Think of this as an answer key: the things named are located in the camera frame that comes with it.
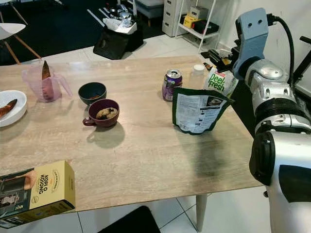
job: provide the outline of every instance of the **green pouch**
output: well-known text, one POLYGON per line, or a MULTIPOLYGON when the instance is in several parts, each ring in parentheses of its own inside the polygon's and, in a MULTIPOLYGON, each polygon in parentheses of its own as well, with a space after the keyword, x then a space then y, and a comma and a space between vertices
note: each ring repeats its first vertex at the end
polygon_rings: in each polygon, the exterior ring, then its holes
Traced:
POLYGON ((175 88, 173 124, 194 135, 211 131, 231 103, 233 100, 217 91, 175 88))

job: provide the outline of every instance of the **pink measuring jug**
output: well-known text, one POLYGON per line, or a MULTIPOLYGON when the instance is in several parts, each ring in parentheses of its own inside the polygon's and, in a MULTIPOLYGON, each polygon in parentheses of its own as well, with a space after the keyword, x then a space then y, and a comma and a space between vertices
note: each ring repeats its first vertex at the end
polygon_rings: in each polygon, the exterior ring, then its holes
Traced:
POLYGON ((62 91, 59 83, 61 83, 68 95, 72 96, 66 79, 59 74, 55 74, 52 67, 49 67, 51 76, 42 80, 42 68, 43 64, 22 72, 23 81, 29 85, 39 101, 52 102, 61 97, 62 91))

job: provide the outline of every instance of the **dark green bowl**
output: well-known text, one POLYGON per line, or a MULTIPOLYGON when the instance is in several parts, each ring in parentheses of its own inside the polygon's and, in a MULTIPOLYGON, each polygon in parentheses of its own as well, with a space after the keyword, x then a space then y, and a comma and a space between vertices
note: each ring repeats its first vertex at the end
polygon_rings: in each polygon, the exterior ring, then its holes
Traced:
POLYGON ((80 87, 78 94, 83 103, 90 105, 97 100, 106 99, 107 89, 102 83, 87 83, 80 87))

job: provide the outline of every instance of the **wooden table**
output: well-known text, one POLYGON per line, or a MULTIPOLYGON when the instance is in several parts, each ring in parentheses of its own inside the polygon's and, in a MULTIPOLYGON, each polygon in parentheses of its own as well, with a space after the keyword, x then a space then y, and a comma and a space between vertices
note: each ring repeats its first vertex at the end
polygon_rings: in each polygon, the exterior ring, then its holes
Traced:
MULTIPOLYGON (((172 103, 161 96, 165 72, 187 82, 194 56, 52 65, 73 97, 41 103, 21 79, 29 65, 0 67, 1 90, 26 93, 27 112, 0 130, 0 175, 66 159, 75 171, 76 211, 261 185, 250 174, 252 137, 229 107, 211 132, 191 136, 172 124, 172 103), (87 106, 77 94, 102 82, 120 105, 117 125, 87 127, 87 106)), ((197 205, 198 225, 205 205, 197 205)))

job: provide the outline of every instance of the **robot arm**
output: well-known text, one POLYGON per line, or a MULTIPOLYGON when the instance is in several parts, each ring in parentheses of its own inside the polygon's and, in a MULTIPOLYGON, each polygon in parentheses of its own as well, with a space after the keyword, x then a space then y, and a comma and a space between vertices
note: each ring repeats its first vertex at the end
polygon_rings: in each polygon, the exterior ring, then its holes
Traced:
POLYGON ((264 59, 265 10, 242 14, 236 27, 230 70, 252 93, 256 135, 249 168, 266 186, 272 233, 311 233, 311 124, 296 103, 288 74, 264 59))

